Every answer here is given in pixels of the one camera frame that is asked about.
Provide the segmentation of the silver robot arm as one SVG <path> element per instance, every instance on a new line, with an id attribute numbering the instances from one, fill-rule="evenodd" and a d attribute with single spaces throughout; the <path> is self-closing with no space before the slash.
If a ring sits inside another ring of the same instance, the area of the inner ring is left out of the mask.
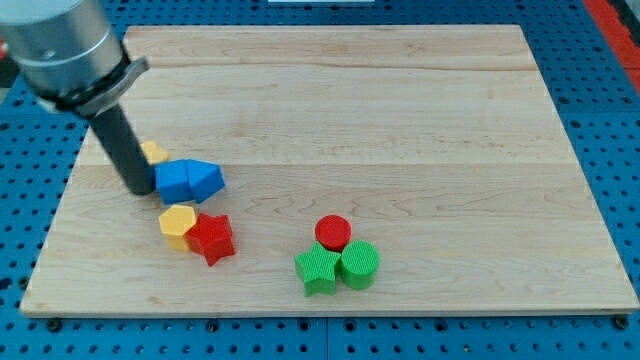
<path id="1" fill-rule="evenodd" d="M 34 94 L 81 117 L 119 103 L 149 70 L 131 60 L 98 0 L 1 0 L 1 38 Z"/>

